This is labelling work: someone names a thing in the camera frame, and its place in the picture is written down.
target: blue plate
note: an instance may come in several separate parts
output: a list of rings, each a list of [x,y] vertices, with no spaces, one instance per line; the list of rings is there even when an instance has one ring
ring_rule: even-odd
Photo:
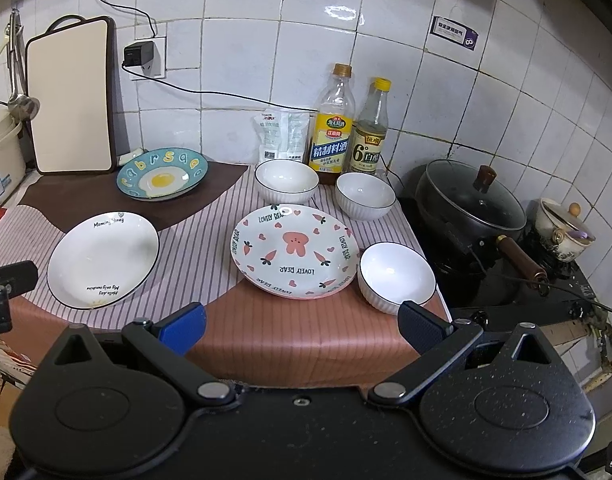
[[[161,148],[136,156],[117,175],[117,187],[137,200],[167,200],[204,178],[208,162],[187,148]]]

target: white rice cooker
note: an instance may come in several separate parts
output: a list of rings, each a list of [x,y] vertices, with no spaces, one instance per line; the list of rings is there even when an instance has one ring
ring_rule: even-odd
[[[15,124],[8,110],[0,110],[0,206],[24,178],[26,165],[17,134],[22,124]]]

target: bottle label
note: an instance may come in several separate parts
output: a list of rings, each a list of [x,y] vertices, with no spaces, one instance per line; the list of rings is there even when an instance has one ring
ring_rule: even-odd
[[[315,171],[341,173],[352,126],[348,117],[317,114],[308,165]]]
[[[386,137],[365,132],[357,126],[353,128],[353,131],[350,167],[354,171],[374,173]]]

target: white bowl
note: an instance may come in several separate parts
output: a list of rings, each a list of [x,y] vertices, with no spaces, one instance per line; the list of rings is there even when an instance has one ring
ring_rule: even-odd
[[[424,257],[393,242],[373,244],[364,251],[357,280],[368,303],[394,316],[404,301],[426,303],[436,287],[435,275]]]
[[[305,204],[319,183],[315,170],[296,160],[267,160],[255,170],[257,191],[269,204]]]
[[[371,221],[384,216],[397,200],[382,179],[366,173],[345,173],[335,184],[335,199],[353,220]]]
[[[48,288],[71,308],[107,306],[142,284],[159,252],[157,231],[142,216],[93,216],[68,231],[55,247],[48,262]]]

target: cutting board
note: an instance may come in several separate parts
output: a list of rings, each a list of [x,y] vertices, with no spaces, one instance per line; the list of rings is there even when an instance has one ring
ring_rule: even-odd
[[[115,22],[107,16],[49,27],[26,45],[28,93],[41,174],[109,173],[116,166],[111,110]]]

